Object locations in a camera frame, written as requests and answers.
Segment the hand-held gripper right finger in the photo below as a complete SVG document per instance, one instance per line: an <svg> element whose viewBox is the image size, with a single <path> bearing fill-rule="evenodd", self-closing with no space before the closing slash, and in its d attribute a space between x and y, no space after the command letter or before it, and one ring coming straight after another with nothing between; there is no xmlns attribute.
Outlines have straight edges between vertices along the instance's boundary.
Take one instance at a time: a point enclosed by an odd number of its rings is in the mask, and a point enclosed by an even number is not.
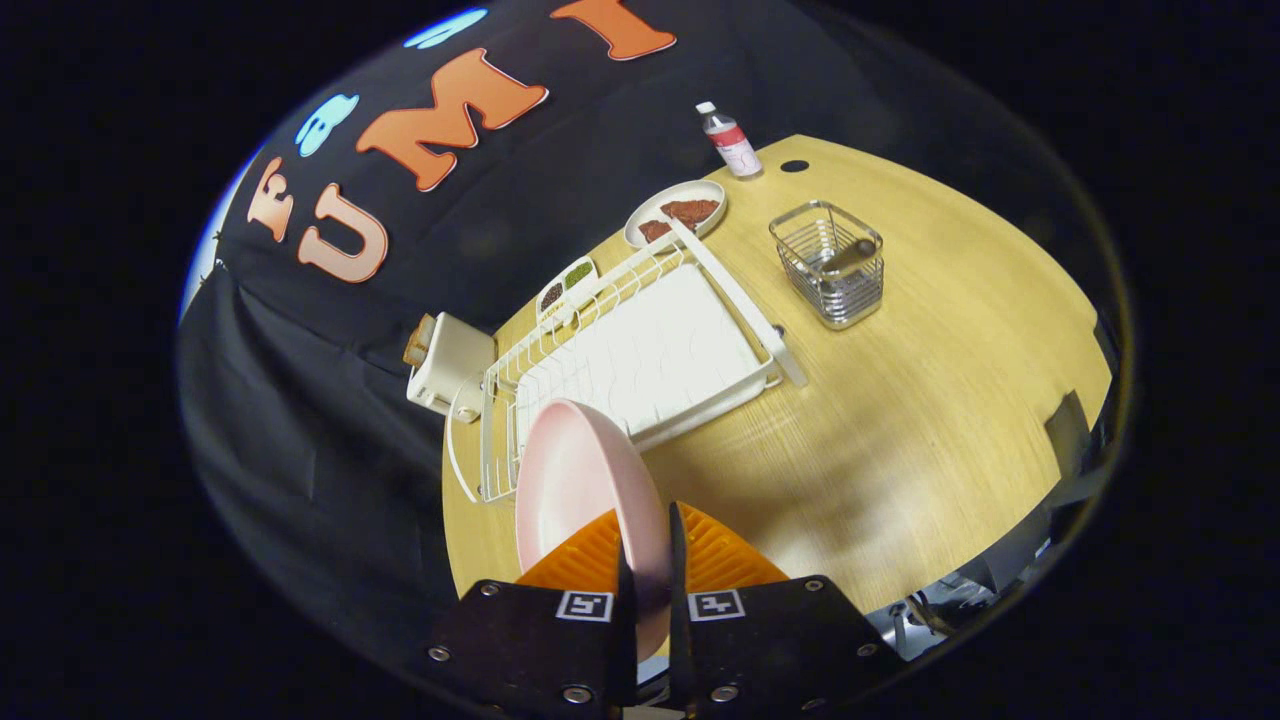
<svg viewBox="0 0 1280 720"><path fill-rule="evenodd" d="M671 697L690 719L841 719L905 673L828 577L787 577L685 502L669 527Z"/></svg>

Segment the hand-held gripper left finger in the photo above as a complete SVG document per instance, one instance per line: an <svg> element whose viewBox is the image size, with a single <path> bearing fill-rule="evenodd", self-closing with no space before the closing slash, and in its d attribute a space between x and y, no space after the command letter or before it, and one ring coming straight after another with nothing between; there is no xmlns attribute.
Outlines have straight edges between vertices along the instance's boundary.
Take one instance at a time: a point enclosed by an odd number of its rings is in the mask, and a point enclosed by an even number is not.
<svg viewBox="0 0 1280 720"><path fill-rule="evenodd" d="M635 701L636 593L605 511L516 582L484 579L429 632L425 679L483 719L618 719Z"/></svg>

